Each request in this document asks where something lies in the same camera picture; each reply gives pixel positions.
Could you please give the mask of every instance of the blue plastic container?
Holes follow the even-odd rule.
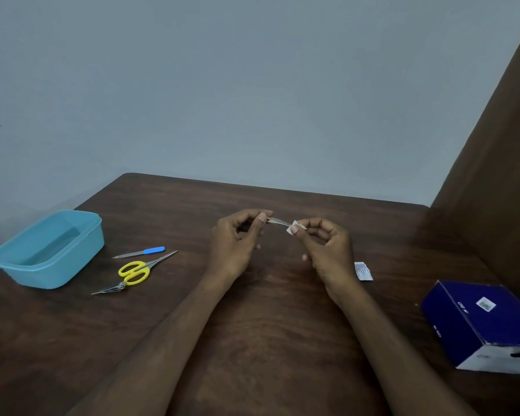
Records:
[[[0,268],[20,285],[55,289],[104,246],[96,213],[61,210],[0,246]]]

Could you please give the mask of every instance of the blue cardboard box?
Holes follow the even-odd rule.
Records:
[[[458,369],[520,374],[520,300],[504,286],[437,281],[420,308]]]

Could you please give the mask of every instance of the person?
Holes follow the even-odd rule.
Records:
[[[166,413],[177,381],[216,304],[247,268],[271,210],[247,209],[212,230],[204,275],[192,292],[109,375],[69,411],[70,416]],[[239,232],[249,222],[247,232]],[[291,227],[354,329],[393,414],[476,414],[420,356],[362,288],[347,231],[323,218]],[[317,237],[326,244],[315,242]]]

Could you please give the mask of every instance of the blue-gray wall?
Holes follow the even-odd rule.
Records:
[[[519,42],[520,0],[0,0],[0,244],[124,172],[429,205]]]

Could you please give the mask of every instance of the wooden table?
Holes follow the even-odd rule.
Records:
[[[0,415],[70,409],[197,283],[218,218],[248,207],[348,228],[355,259],[374,276],[366,289],[448,384],[482,415],[520,415],[520,376],[452,368],[420,312],[437,279],[499,282],[434,211],[145,174],[122,175],[78,208],[102,217],[106,245],[67,285],[27,288],[0,271]],[[301,245],[275,226],[261,244],[212,314],[167,413],[388,414],[353,331],[301,261]],[[156,245],[180,252],[139,286],[90,295],[119,281],[125,261],[112,256]]]

